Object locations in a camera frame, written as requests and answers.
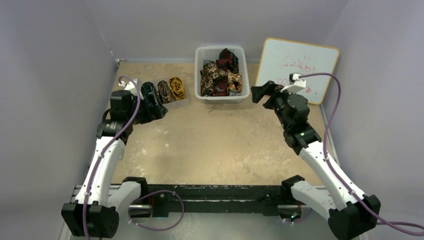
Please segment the yellow insect-print tie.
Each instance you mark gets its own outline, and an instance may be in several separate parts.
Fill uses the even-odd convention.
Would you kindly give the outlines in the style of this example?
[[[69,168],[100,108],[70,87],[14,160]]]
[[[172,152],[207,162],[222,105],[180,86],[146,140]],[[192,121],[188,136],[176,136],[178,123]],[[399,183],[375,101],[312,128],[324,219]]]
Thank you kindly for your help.
[[[168,80],[169,89],[175,100],[180,101],[187,98],[184,83],[179,77],[171,77]]]

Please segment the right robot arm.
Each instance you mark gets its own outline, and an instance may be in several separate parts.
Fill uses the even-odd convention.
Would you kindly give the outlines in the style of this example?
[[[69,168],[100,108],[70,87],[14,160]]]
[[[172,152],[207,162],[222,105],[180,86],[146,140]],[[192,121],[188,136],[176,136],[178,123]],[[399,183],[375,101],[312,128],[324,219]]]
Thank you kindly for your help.
[[[329,155],[325,141],[308,122],[307,99],[292,93],[290,86],[283,87],[273,81],[251,87],[251,96],[253,103],[269,97],[263,107],[274,111],[283,127],[286,144],[312,168],[328,192],[296,176],[281,183],[282,200],[308,205],[327,221],[338,240],[351,240],[375,228],[380,200],[355,185]]]

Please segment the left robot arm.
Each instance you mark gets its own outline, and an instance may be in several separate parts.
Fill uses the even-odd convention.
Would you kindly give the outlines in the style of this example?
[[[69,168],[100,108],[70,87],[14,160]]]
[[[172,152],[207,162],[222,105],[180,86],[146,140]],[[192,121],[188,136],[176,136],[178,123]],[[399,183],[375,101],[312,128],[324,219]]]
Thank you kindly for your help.
[[[112,238],[120,218],[134,201],[146,203],[149,191],[141,178],[127,177],[117,192],[110,194],[117,162],[133,126],[162,119],[168,112],[155,90],[142,90],[141,98],[132,90],[112,92],[110,107],[97,127],[96,147],[84,183],[70,203],[65,203],[61,215],[75,237]]]

